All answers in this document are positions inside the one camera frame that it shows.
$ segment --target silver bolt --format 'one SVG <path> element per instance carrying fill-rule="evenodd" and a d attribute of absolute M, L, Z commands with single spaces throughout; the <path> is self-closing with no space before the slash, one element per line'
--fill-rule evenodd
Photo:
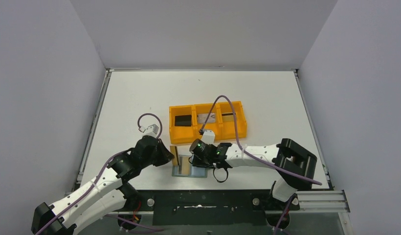
<path fill-rule="evenodd" d="M 257 206 L 257 205 L 260 204 L 260 200 L 259 200 L 258 198 L 254 198 L 254 199 L 252 200 L 252 204 L 253 204 L 254 206 Z"/>
<path fill-rule="evenodd" d="M 297 206 L 298 205 L 298 199 L 294 198 L 291 202 L 293 205 Z"/>
<path fill-rule="evenodd" d="M 147 206 L 152 207 L 155 204 L 155 201 L 152 198 L 147 200 Z"/>

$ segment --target black strap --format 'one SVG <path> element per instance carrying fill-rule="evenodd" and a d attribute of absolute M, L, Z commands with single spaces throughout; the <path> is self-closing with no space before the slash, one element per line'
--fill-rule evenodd
<path fill-rule="evenodd" d="M 216 176 L 215 176 L 215 169 L 216 169 L 216 168 L 214 168 L 214 170 L 212 171 L 212 173 L 213 173 L 213 175 L 214 175 L 214 178 L 215 178 L 215 180 L 216 180 L 216 181 L 218 181 L 218 183 L 223 183 L 223 182 L 225 182 L 225 181 L 228 179 L 228 175 L 229 175 L 229 173 L 228 173 L 228 169 L 224 168 L 224 170 L 226 171 L 226 178 L 225 178 L 225 180 L 223 180 L 223 181 L 221 181 L 221 180 L 218 180 L 218 179 L 216 178 Z"/>

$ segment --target white wall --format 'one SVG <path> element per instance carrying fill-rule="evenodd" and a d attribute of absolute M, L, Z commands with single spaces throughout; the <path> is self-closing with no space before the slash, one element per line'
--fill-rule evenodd
<path fill-rule="evenodd" d="M 104 72 L 69 0 L 0 0 L 0 235 L 72 187 Z"/>
<path fill-rule="evenodd" d="M 71 0 L 108 68 L 298 68 L 337 0 Z"/>
<path fill-rule="evenodd" d="M 357 234 L 401 234 L 401 0 L 339 0 L 299 71 Z"/>

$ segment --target metal frame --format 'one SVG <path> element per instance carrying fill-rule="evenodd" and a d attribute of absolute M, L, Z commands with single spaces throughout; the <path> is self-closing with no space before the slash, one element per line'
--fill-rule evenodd
<path fill-rule="evenodd" d="M 84 150 L 83 159 L 81 161 L 81 167 L 79 170 L 79 174 L 77 177 L 76 186 L 81 184 L 82 176 L 84 173 L 85 165 L 87 164 L 87 159 L 89 155 L 89 150 L 92 144 L 92 140 L 94 137 L 95 129 L 98 124 L 98 119 L 100 116 L 100 112 L 104 103 L 104 98 L 107 92 L 107 88 L 110 82 L 111 74 L 113 71 L 277 71 L 272 70 L 268 67 L 225 67 L 225 66 L 213 66 L 213 67 L 200 67 L 200 68 L 156 68 L 151 69 L 149 67 L 141 67 L 141 68 L 129 68 L 129 69 L 107 69 L 104 82 L 102 84 L 101 93 L 99 96 L 99 101 L 97 105 L 97 110 L 95 112 L 95 116 L 91 125 L 89 138 L 87 141 L 86 148 Z M 297 70 L 292 70 L 294 72 L 298 89 L 300 91 L 301 98 L 303 100 L 303 104 L 307 113 L 307 117 L 309 119 L 309 123 L 312 129 L 312 133 L 314 136 L 314 140 L 317 146 L 317 150 L 320 156 L 320 160 L 323 164 L 323 169 L 325 171 L 328 182 L 331 185 L 329 172 L 327 166 L 324 161 L 324 157 L 320 148 L 320 144 L 314 129 L 314 125 L 312 119 L 310 117 L 302 89 L 300 86 L 299 77 L 297 74 Z M 350 223 L 349 215 L 349 205 L 347 203 L 346 195 L 344 191 L 299 191 L 297 192 L 301 209 L 298 211 L 290 211 L 290 213 L 316 213 L 316 212 L 333 212 L 338 213 L 341 225 L 343 227 L 343 231 L 346 235 L 353 235 L 353 229 Z M 112 212 L 113 214 L 130 214 L 132 212 Z M 272 213 L 280 213 L 280 211 L 266 211 L 267 214 Z M 152 211 L 141 211 L 137 214 L 153 214 Z"/>

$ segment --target purple cable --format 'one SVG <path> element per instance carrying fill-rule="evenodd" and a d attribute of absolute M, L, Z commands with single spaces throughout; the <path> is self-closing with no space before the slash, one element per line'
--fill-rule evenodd
<path fill-rule="evenodd" d="M 125 222 L 125 223 L 129 223 L 129 224 L 132 224 L 132 225 L 137 226 L 137 227 L 142 227 L 142 228 L 150 229 L 150 230 L 151 230 L 151 231 L 141 231 L 141 232 L 140 232 L 140 231 L 129 231 L 129 233 L 132 233 L 132 234 L 138 234 L 138 233 L 151 234 L 151 233 L 156 233 L 156 232 L 164 231 L 164 229 L 161 229 L 161 228 L 154 228 L 154 227 L 150 227 L 150 226 L 145 226 L 145 225 L 142 225 L 142 224 L 134 223 L 134 222 L 132 222 L 132 221 L 130 221 L 130 220 L 126 220 L 126 219 L 121 218 L 121 217 L 116 216 L 116 215 L 106 214 L 105 216 L 111 217 L 111 218 L 115 218 L 115 219 L 119 219 L 119 220 L 121 220 L 121 221 L 123 221 L 123 222 Z"/>
<path fill-rule="evenodd" d="M 284 208 L 284 211 L 283 211 L 283 213 L 281 214 L 281 217 L 280 217 L 280 219 L 278 220 L 278 223 L 277 223 L 277 225 L 275 226 L 275 228 L 274 228 L 274 233 L 273 233 L 272 235 L 275 235 L 275 234 L 277 233 L 278 226 L 280 226 L 280 223 L 281 223 L 281 221 L 283 220 L 284 215 L 287 213 L 287 210 L 289 209 L 289 206 L 290 206 L 290 203 L 291 203 L 292 198 L 293 198 L 293 196 L 291 196 L 291 197 L 289 198 L 289 200 L 287 201 L 286 207 Z"/>
<path fill-rule="evenodd" d="M 214 106 L 215 106 L 215 104 L 216 104 L 216 102 L 218 101 L 219 98 L 225 98 L 225 99 L 228 101 L 229 105 L 231 106 L 232 114 L 233 114 L 233 116 L 234 116 L 235 138 L 236 138 L 236 140 L 237 140 L 238 147 L 242 150 L 243 148 L 242 148 L 242 146 L 241 146 L 241 143 L 239 142 L 239 137 L 238 137 L 237 117 L 235 116 L 234 105 L 233 105 L 232 102 L 229 100 L 229 98 L 226 97 L 226 96 L 223 95 L 223 94 L 220 95 L 220 96 L 218 96 L 218 97 L 216 98 L 215 102 L 212 104 L 211 110 L 209 111 L 208 116 L 206 117 L 205 123 L 202 125 L 201 130 L 203 130 L 203 129 L 205 128 L 205 125 L 206 125 L 206 123 L 208 122 L 208 118 L 209 118 L 209 116 L 211 115 L 211 112 L 212 112 L 212 110 L 213 110 L 213 108 L 214 108 Z M 250 154 L 250 153 L 247 152 L 246 150 L 244 151 L 244 153 L 247 154 L 248 156 L 252 157 L 253 159 L 255 159 L 255 160 L 261 162 L 262 164 L 265 164 L 265 165 L 267 165 L 267 166 L 269 166 L 269 167 L 271 167 L 271 168 L 273 168 L 273 169 L 276 169 L 276 170 L 278 170 L 278 171 L 281 171 L 282 173 L 285 173 L 285 174 L 294 176 L 294 177 L 296 177 L 296 178 L 298 178 L 298 179 L 300 179 L 300 180 L 308 181 L 308 182 L 310 182 L 310 183 L 312 183 L 312 184 L 322 185 L 321 182 L 318 182 L 318 181 L 316 181 L 316 180 L 314 180 L 314 179 L 310 179 L 310 178 L 304 177 L 304 176 L 302 176 L 302 175 L 298 175 L 298 174 L 296 174 L 296 173 L 290 172 L 290 171 L 288 171 L 288 170 L 284 170 L 284 169 L 282 169 L 282 168 L 280 168 L 280 167 L 278 167 L 278 166 L 276 166 L 276 165 L 274 165 L 274 164 L 272 164 L 272 163 L 268 163 L 268 162 L 266 162 L 266 161 L 264 161 L 264 160 L 261 160 L 261 159 L 255 157 L 254 155 Z"/>
<path fill-rule="evenodd" d="M 127 152 L 126 151 L 121 151 L 119 153 L 114 154 L 113 156 L 111 156 L 106 163 L 104 164 L 103 168 L 101 168 L 100 172 L 98 173 L 97 177 L 95 178 L 94 184 L 96 184 L 98 182 L 98 180 L 101 178 L 101 175 L 103 174 L 104 169 L 106 168 L 107 164 L 116 156 Z M 87 196 L 89 194 L 89 192 L 91 192 L 91 190 L 94 188 L 94 185 L 91 185 L 90 188 L 81 196 L 79 197 L 77 200 L 75 200 L 73 203 L 71 203 L 71 205 L 69 205 L 67 208 L 63 209 L 59 214 L 57 214 L 54 218 L 52 218 L 48 223 L 46 223 L 41 229 L 39 229 L 38 232 L 35 233 L 35 235 L 39 235 L 41 234 L 45 229 L 47 229 L 55 220 L 57 220 L 59 217 L 61 217 L 61 215 L 63 215 L 64 213 L 66 213 L 69 209 L 71 209 L 73 206 L 75 206 L 78 202 L 80 202 L 85 196 Z"/>
<path fill-rule="evenodd" d="M 138 119 L 137 119 L 137 126 L 138 126 L 139 128 L 141 127 L 141 125 L 140 125 L 140 120 L 141 120 L 141 118 L 144 117 L 144 116 L 153 116 L 153 117 L 155 117 L 155 118 L 159 121 L 159 124 L 160 124 L 160 131 L 159 131 L 159 134 L 156 136 L 156 139 L 159 139 L 159 137 L 160 137 L 160 135 L 161 135 L 161 133 L 162 133 L 162 131 L 163 131 L 163 125 L 161 124 L 160 118 L 159 118 L 158 116 L 156 116 L 155 114 L 152 114 L 152 113 L 145 113 L 145 114 L 142 114 L 142 115 L 139 116 Z"/>

